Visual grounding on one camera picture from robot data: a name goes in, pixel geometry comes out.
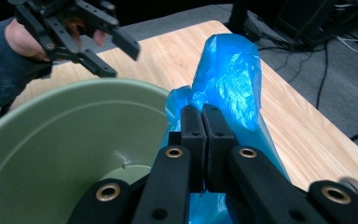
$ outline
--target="trash can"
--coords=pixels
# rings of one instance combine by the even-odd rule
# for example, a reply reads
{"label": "trash can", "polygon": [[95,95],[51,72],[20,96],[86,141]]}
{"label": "trash can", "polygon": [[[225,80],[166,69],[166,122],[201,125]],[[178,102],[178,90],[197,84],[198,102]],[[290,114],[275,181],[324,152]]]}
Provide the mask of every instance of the trash can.
{"label": "trash can", "polygon": [[167,125],[168,91],[123,78],[77,82],[0,120],[0,223],[66,223],[107,177],[146,175]]}

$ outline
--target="hand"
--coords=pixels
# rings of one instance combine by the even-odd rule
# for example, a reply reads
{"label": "hand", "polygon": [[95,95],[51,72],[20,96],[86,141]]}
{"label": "hand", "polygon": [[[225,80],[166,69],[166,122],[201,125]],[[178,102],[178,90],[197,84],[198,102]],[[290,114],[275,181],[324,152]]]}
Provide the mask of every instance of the hand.
{"label": "hand", "polygon": [[[77,30],[78,25],[83,25],[82,20],[72,19],[66,24],[74,40],[81,46],[80,34]],[[106,33],[97,30],[93,39],[98,46],[101,46],[106,37]],[[5,38],[10,47],[23,57],[28,57],[36,61],[48,62],[49,58],[42,46],[28,33],[25,27],[14,19],[5,30]]]}

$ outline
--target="blue sleeve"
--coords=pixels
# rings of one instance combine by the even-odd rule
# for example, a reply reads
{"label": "blue sleeve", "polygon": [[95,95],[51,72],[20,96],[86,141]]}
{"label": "blue sleeve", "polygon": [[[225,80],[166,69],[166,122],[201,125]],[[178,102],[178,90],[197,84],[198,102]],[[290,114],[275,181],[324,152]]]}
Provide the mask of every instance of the blue sleeve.
{"label": "blue sleeve", "polygon": [[0,22],[0,107],[13,101],[35,78],[51,72],[52,63],[34,63],[17,54],[5,39],[13,19]]}

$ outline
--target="blue plastic bag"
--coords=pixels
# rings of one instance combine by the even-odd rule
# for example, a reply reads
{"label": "blue plastic bag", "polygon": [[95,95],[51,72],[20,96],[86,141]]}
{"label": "blue plastic bag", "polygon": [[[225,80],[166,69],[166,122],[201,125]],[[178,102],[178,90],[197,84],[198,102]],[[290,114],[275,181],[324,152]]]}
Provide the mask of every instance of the blue plastic bag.
{"label": "blue plastic bag", "polygon": [[[169,132],[180,131],[181,109],[193,105],[199,111],[204,104],[218,107],[241,145],[263,151],[288,177],[260,114],[261,64],[255,45],[241,35],[212,35],[205,42],[192,86],[172,90],[165,112]],[[231,223],[224,193],[190,195],[189,223]]]}

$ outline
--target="wooden table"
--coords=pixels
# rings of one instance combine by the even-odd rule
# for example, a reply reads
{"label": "wooden table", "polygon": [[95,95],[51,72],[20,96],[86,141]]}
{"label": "wooden table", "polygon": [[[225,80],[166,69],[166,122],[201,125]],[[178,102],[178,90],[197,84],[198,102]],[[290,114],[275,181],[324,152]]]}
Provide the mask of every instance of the wooden table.
{"label": "wooden table", "polygon": [[[218,21],[208,21],[141,41],[137,62],[120,49],[99,56],[118,71],[118,77],[143,80],[170,91],[192,83],[206,39],[222,33],[229,30]],[[308,190],[316,180],[338,181],[344,176],[358,180],[358,146],[264,62],[262,70],[261,113],[292,183]],[[97,77],[79,64],[56,66],[51,78],[30,83],[12,108],[87,78]]]}

